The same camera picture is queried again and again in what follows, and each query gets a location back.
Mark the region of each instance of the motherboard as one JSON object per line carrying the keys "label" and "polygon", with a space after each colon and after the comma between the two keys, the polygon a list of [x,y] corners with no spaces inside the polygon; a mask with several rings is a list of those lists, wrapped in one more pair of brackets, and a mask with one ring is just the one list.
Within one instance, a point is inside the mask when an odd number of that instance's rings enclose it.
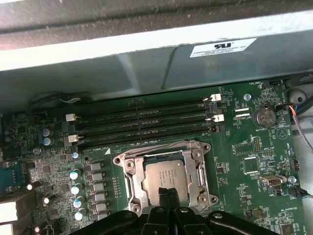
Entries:
{"label": "motherboard", "polygon": [[286,91],[263,80],[3,115],[0,197],[35,192],[41,235],[140,215],[158,188],[202,215],[306,234]]}

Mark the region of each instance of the cpu socket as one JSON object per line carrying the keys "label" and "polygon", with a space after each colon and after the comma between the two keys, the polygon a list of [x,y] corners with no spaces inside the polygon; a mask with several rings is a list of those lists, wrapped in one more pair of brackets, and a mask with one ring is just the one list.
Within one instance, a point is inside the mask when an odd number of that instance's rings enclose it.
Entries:
{"label": "cpu socket", "polygon": [[204,155],[211,145],[199,141],[130,149],[113,159],[123,168],[128,209],[141,214],[142,209],[158,206],[159,188],[176,188],[180,204],[204,211],[218,203],[209,194]]}

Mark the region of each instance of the white label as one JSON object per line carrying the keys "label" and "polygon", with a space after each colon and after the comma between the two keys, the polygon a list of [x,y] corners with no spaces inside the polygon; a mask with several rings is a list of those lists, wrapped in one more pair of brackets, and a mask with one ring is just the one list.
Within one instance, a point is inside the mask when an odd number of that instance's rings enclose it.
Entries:
{"label": "white label", "polygon": [[244,51],[256,38],[195,46],[190,58]]}

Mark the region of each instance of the metal socket frame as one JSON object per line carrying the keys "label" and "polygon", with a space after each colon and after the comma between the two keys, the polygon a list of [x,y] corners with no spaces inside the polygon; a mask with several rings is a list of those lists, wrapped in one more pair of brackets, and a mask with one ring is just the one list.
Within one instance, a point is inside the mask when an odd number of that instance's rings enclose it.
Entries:
{"label": "metal socket frame", "polygon": [[191,140],[133,148],[116,156],[113,163],[122,167],[125,175],[128,209],[140,215],[143,208],[150,206],[148,194],[142,189],[141,184],[145,180],[143,168],[145,159],[172,154],[181,154],[184,157],[189,206],[202,212],[217,204],[218,197],[209,193],[205,170],[204,155],[210,150],[210,144]]}

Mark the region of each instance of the green circuit board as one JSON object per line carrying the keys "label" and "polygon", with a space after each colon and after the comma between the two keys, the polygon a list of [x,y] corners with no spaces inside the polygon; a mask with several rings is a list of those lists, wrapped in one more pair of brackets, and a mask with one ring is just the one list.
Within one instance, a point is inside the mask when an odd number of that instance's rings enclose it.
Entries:
{"label": "green circuit board", "polygon": [[[299,181],[284,182],[277,189],[261,180],[267,175],[298,179],[287,103],[283,81],[254,81],[72,104],[33,111],[31,117],[5,115],[2,155],[6,161],[26,164],[30,182],[42,182],[36,189],[33,224],[59,218],[62,234],[69,234],[98,219],[96,183],[106,192],[107,214],[127,208],[123,169],[112,162],[118,154],[181,140],[206,142],[212,146],[205,155],[209,191],[219,202],[202,214],[222,210],[278,234],[303,235],[302,199],[287,193]],[[223,120],[213,118],[220,115]],[[46,129],[48,136],[43,136]],[[68,141],[69,136],[76,139]],[[101,164],[100,182],[92,178],[91,165],[96,163]],[[71,180],[74,169],[81,175]],[[74,196],[70,189],[77,183],[84,187]],[[52,193],[57,198],[45,205],[43,196]],[[74,218],[77,196],[85,198],[81,207],[87,211],[80,221]]]}

